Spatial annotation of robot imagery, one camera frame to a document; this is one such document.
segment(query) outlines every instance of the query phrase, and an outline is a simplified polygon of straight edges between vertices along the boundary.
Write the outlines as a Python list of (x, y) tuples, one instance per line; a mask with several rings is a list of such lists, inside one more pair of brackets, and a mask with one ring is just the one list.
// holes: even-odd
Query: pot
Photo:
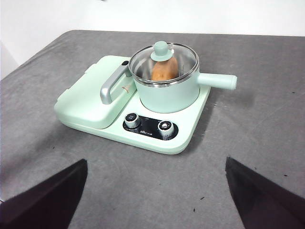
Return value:
[[(151, 80), (157, 62), (174, 57), (178, 74), (173, 79)], [(198, 97), (200, 85), (234, 90), (234, 75), (199, 73), (199, 57), (191, 48), (178, 43), (157, 42), (139, 50), (129, 61), (142, 104), (158, 113), (172, 113), (190, 106)]]

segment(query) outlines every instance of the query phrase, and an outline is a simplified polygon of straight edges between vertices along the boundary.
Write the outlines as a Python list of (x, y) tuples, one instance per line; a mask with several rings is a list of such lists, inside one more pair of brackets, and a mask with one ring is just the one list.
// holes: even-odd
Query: black object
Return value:
[(141, 124), (137, 127), (137, 128), (129, 128), (125, 122), (123, 122), (123, 128), (127, 131), (136, 133), (136, 134), (140, 134), (140, 135), (145, 135), (148, 137), (153, 137), (153, 138), (157, 138), (160, 140), (171, 140), (174, 137), (177, 136), (178, 134), (178, 126), (173, 123), (173, 127), (174, 127), (174, 132), (173, 135), (171, 135), (170, 137), (163, 137), (160, 133), (160, 131), (158, 130), (158, 125), (162, 120), (158, 120), (158, 119), (154, 119), (154, 118), (148, 118), (148, 117), (144, 117), (144, 116), (140, 116), (139, 118), (141, 120)]
[(246, 229), (304, 229), (305, 200), (231, 157), (226, 161), (231, 196)]
[(87, 178), (82, 159), (0, 205), (0, 229), (66, 229)]
[(122, 65), (128, 65), (129, 61), (124, 61)]

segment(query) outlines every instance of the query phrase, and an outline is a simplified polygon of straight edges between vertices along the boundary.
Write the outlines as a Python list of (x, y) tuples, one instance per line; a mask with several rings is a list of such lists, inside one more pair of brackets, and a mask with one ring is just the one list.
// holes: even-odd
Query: white wall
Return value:
[(1, 78), (73, 29), (305, 36), (305, 0), (1, 0)]

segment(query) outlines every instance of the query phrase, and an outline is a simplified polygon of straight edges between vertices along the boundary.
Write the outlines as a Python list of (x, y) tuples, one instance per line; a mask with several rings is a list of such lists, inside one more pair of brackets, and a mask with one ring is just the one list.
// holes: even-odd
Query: lid knob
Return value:
[(151, 58), (154, 61), (167, 61), (173, 56), (173, 53), (168, 49), (167, 43), (163, 41), (156, 42), (153, 50), (154, 52), (152, 52)]

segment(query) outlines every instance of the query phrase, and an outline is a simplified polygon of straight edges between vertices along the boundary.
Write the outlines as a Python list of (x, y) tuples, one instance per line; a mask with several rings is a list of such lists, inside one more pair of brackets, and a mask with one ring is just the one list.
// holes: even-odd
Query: gray tablecloth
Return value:
[[(201, 72), (239, 77), (235, 91), (211, 90), (185, 151), (161, 155), (56, 119), (57, 97), (92, 63), (159, 40), (196, 50)], [(242, 229), (226, 157), (305, 197), (304, 117), (305, 38), (70, 31), (1, 81), (1, 197), (85, 158), (89, 173), (71, 229)]]

